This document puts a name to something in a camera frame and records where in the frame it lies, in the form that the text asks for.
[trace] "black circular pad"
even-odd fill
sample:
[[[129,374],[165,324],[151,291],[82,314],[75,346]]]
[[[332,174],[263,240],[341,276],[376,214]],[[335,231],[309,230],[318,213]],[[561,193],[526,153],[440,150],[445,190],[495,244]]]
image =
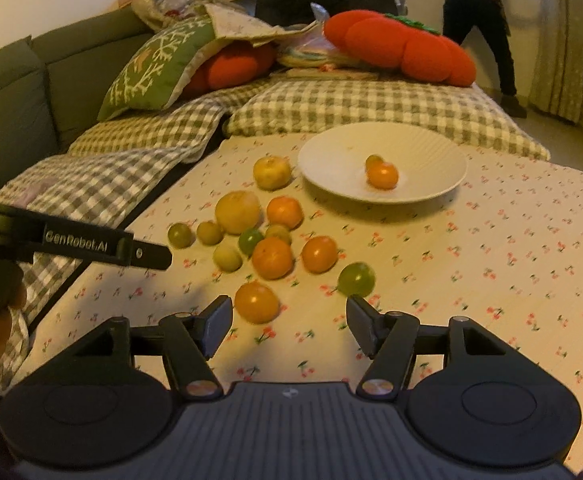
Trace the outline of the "black circular pad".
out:
[[[58,386],[44,402],[52,420],[72,426],[95,424],[114,414],[117,407],[118,395],[110,386]]]
[[[131,384],[19,384],[0,404],[0,429],[19,458],[60,469],[110,465],[152,444],[172,400],[137,372]]]
[[[476,378],[473,384],[469,376]],[[558,381],[523,385],[481,376],[476,369],[456,381],[442,370],[418,383],[407,403],[414,429],[444,454],[478,466],[564,460],[581,421],[571,392]]]
[[[508,425],[530,418],[537,404],[533,395],[517,384],[481,383],[465,390],[462,406],[482,422]]]

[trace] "white plate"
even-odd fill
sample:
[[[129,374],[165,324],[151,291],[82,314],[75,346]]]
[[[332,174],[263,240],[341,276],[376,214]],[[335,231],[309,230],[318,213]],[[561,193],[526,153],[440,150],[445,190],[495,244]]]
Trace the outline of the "white plate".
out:
[[[365,160],[378,154],[396,166],[398,185],[379,190],[369,184]],[[310,139],[298,165],[312,184],[362,202],[420,202],[457,187],[467,174],[467,157],[449,139],[425,128],[399,123],[353,123]]]

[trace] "black pants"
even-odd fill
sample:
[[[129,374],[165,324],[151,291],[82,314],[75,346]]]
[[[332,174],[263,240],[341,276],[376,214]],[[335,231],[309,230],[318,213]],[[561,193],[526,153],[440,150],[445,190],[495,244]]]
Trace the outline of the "black pants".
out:
[[[462,44],[474,26],[482,33],[494,53],[504,95],[516,95],[513,59],[507,38],[507,22],[494,0],[445,0],[443,35]]]

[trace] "tomato-shaped plush pillow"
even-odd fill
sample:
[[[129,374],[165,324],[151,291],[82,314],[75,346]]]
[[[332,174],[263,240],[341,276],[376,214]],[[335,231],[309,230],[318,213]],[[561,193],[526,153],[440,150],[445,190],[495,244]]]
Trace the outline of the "tomato-shaped plush pillow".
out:
[[[203,63],[203,65],[194,72],[194,75],[187,86],[183,88],[180,98],[189,101],[191,99],[196,99],[201,95],[205,95],[209,90],[210,86],[207,83],[207,67],[205,66],[205,63]]]
[[[445,82],[452,86],[472,86],[476,80],[476,64],[455,41],[444,36],[441,36],[440,40],[449,49],[452,58],[451,74]]]
[[[384,16],[363,20],[345,34],[347,54],[380,68],[399,68],[411,35],[409,27]]]
[[[256,77],[263,76],[276,62],[276,48],[273,44],[266,43],[254,49],[254,57],[258,65]]]
[[[442,83],[451,75],[452,55],[440,36],[414,29],[400,63],[403,74],[428,83]]]
[[[210,59],[207,83],[212,90],[231,88],[251,81],[256,74],[254,47],[247,41],[235,41]]]
[[[476,80],[476,66],[467,53],[422,23],[349,10],[327,20],[324,30],[345,54],[379,68],[400,69],[418,81],[470,86]]]
[[[347,12],[341,12],[329,18],[325,23],[323,33],[337,49],[347,52],[345,36],[352,26],[363,20],[383,17],[380,12],[373,10],[348,10]]]

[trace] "sofa cushion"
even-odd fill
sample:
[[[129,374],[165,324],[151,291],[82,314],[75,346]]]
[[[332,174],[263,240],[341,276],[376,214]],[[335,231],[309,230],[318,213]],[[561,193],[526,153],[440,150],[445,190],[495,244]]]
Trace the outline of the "sofa cushion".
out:
[[[43,69],[43,62],[30,47],[31,36],[0,49],[0,90],[17,79]]]
[[[57,28],[34,38],[47,65],[48,93],[59,146],[96,124],[105,93],[152,31],[126,7]]]
[[[62,152],[96,124],[107,90],[151,37],[141,34],[105,43],[47,66],[50,105]]]
[[[141,34],[152,34],[152,30],[137,18],[131,7],[124,7],[51,30],[34,38],[32,49],[45,64],[50,64],[90,48]]]
[[[0,189],[57,152],[44,71],[35,70],[0,90]]]

